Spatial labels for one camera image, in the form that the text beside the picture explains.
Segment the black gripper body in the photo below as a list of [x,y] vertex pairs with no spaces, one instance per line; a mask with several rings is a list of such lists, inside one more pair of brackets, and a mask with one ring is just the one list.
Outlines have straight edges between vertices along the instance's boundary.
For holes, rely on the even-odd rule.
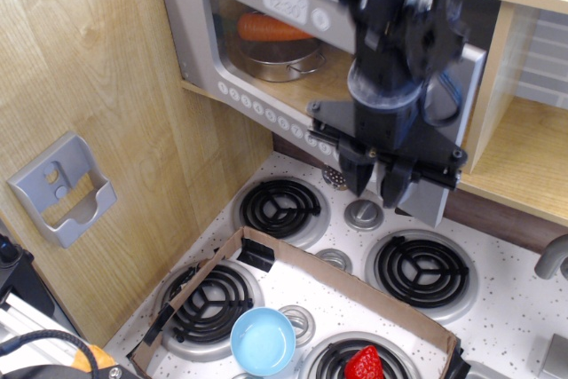
[[312,101],[315,137],[335,145],[344,169],[379,162],[388,171],[410,166],[414,175],[457,175],[468,155],[422,118],[417,105],[382,111],[357,101]]

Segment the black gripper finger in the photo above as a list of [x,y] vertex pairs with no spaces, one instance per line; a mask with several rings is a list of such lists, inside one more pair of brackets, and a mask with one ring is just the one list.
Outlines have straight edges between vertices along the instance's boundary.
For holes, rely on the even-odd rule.
[[348,189],[361,196],[373,174],[375,158],[369,157],[363,146],[340,144],[339,166]]
[[454,190],[460,182],[460,171],[449,167],[437,169],[428,163],[395,161],[386,168],[381,183],[383,206],[396,208],[406,198],[410,185],[421,180]]

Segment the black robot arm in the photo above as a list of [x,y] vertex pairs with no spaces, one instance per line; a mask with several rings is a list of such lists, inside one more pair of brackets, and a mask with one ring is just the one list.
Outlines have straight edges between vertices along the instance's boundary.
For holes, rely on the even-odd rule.
[[447,69],[467,40],[456,0],[339,0],[355,25],[351,102],[314,101],[312,135],[334,143],[347,187],[361,194],[376,164],[380,195],[397,207],[411,184],[455,189],[466,154],[440,129],[462,113]]

